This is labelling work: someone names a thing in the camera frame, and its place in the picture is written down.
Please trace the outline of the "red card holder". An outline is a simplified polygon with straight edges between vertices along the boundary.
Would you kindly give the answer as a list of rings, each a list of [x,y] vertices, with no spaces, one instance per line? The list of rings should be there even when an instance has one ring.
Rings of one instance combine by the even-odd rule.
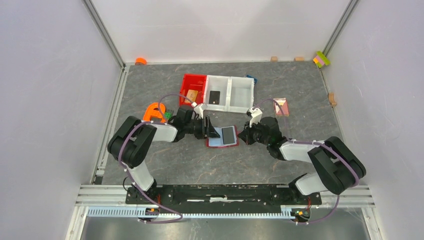
[[[239,145],[239,139],[237,137],[237,127],[235,125],[231,125],[234,126],[235,128],[235,136],[236,136],[236,144],[234,145],[223,145],[223,140],[222,140],[222,128],[224,127],[215,127],[215,130],[220,134],[220,138],[208,138],[206,141],[206,146],[208,148],[227,148],[227,147],[235,147]]]

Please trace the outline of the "gold striped credit card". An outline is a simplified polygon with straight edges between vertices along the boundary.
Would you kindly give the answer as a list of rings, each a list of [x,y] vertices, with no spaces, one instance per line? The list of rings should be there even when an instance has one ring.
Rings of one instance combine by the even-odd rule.
[[[189,89],[186,93],[185,103],[194,103],[197,99],[198,91],[194,89]]]

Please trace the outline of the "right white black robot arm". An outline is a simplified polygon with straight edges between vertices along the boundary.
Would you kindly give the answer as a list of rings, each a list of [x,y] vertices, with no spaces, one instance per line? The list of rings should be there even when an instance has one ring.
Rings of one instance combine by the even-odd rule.
[[[238,137],[247,145],[265,145],[275,159],[313,165],[313,173],[301,175],[290,183],[288,196],[295,204],[302,204],[312,193],[329,191],[340,195],[358,185],[367,174],[362,162],[339,137],[331,136],[322,141],[290,139],[282,134],[275,117],[247,122]]]

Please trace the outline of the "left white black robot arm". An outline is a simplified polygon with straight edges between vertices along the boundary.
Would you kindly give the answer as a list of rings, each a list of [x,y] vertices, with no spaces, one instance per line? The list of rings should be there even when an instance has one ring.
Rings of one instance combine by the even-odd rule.
[[[183,105],[166,123],[129,116],[109,140],[108,153],[123,167],[131,183],[138,189],[137,196],[145,204],[151,204],[157,198],[157,190],[153,187],[156,180],[145,163],[151,144],[176,143],[185,135],[193,135],[198,140],[221,137],[208,116],[202,117],[193,107]]]

